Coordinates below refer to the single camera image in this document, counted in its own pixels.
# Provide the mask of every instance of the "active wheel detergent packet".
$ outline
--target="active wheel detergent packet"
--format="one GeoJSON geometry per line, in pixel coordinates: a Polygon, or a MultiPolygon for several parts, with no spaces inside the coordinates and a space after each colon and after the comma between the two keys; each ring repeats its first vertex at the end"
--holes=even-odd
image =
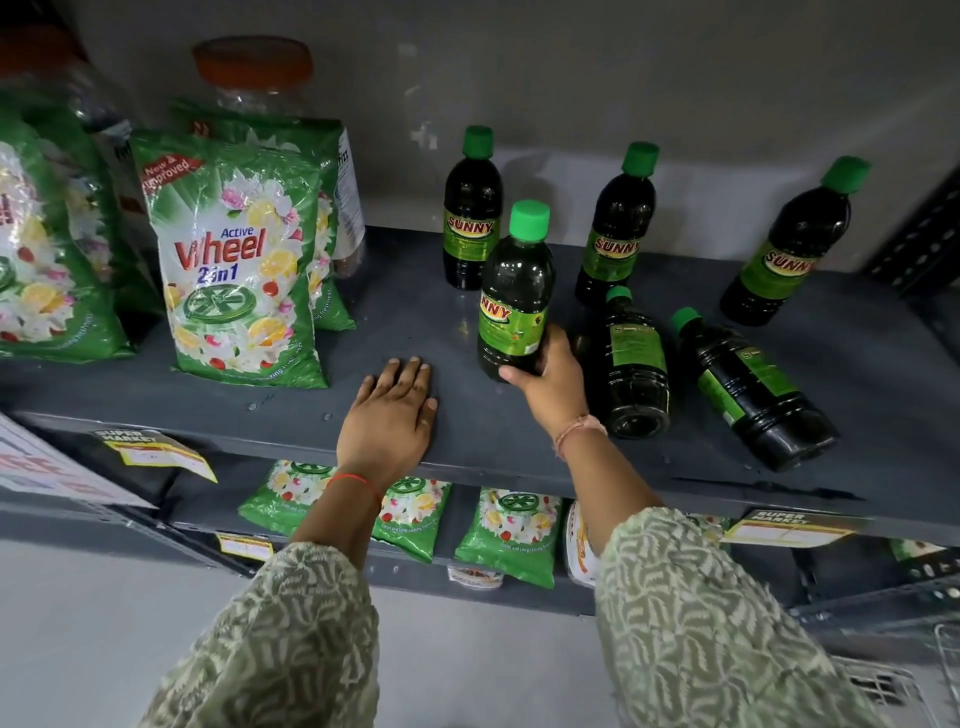
{"type": "Polygon", "coordinates": [[[70,236],[114,293],[120,312],[163,311],[143,260],[123,233],[123,216],[110,171],[80,120],[65,107],[37,106],[24,119],[40,136],[40,149],[63,187],[70,236]]]}
{"type": "Polygon", "coordinates": [[[110,292],[70,236],[64,188],[13,105],[0,110],[0,355],[132,354],[110,292]]]}
{"type": "Polygon", "coordinates": [[[422,477],[405,477],[387,490],[373,537],[399,546],[418,561],[433,561],[440,516],[446,506],[450,484],[422,477]]]}
{"type": "Polygon", "coordinates": [[[356,328],[331,276],[330,262],[337,245],[339,207],[337,184],[340,140],[344,125],[333,119],[258,116],[225,109],[207,109],[177,101],[173,113],[186,131],[236,144],[279,149],[298,154],[321,171],[317,211],[317,244],[307,266],[307,282],[314,326],[326,331],[356,328]]]}
{"type": "Polygon", "coordinates": [[[231,384],[325,387],[305,275],[316,166],[197,136],[135,132],[131,145],[178,367],[231,384]]]}
{"type": "Polygon", "coordinates": [[[454,554],[553,589],[553,559],[563,499],[481,488],[473,524],[454,554]]]}
{"type": "Polygon", "coordinates": [[[261,528],[291,536],[336,471],[326,465],[277,460],[267,482],[237,513],[261,528]]]}

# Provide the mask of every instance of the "sleeve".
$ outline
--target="sleeve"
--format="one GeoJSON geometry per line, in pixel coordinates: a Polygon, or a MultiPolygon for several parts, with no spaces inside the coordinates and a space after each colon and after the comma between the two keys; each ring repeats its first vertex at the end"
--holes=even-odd
{"type": "Polygon", "coordinates": [[[163,679],[141,728],[372,726],[377,614],[329,546],[268,561],[163,679]]]}
{"type": "Polygon", "coordinates": [[[642,726],[889,726],[770,593],[670,508],[621,523],[597,626],[618,707],[642,726]]]}

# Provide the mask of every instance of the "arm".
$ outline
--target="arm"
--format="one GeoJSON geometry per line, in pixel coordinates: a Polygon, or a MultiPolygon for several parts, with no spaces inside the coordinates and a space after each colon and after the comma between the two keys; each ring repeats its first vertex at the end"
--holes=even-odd
{"type": "Polygon", "coordinates": [[[163,679],[141,728],[372,726],[377,615],[363,564],[387,488],[413,470],[437,401],[418,359],[364,379],[337,441],[341,473],[163,679]]]}
{"type": "MultiPolygon", "coordinates": [[[[551,326],[542,376],[504,367],[554,439],[587,413],[584,378],[551,326]]],[[[563,452],[590,543],[602,553],[597,629],[630,725],[885,725],[823,648],[769,592],[662,507],[600,431],[563,452]]]]}

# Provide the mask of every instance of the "woman's left hand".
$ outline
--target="woman's left hand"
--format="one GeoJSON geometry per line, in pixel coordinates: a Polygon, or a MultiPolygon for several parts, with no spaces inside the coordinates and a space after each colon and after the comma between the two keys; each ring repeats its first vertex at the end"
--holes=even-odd
{"type": "Polygon", "coordinates": [[[402,370],[399,359],[391,359],[379,379],[367,376],[340,430],[338,470],[366,478],[380,492],[412,471],[437,416],[437,401],[426,397],[429,386],[430,365],[416,356],[402,370]]]}

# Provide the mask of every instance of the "price tag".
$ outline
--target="price tag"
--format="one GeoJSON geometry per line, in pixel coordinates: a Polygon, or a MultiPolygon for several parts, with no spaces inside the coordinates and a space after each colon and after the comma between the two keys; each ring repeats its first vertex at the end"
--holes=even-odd
{"type": "Polygon", "coordinates": [[[94,434],[119,452],[125,465],[183,468],[217,482],[217,476],[202,455],[155,429],[101,429],[94,434]]]}
{"type": "Polygon", "coordinates": [[[274,545],[263,539],[237,536],[232,533],[217,533],[217,540],[220,542],[220,550],[232,556],[266,561],[274,555],[274,545]]]}
{"type": "Polygon", "coordinates": [[[832,513],[758,509],[728,528],[722,540],[727,544],[813,548],[856,533],[870,522],[832,513]]]}

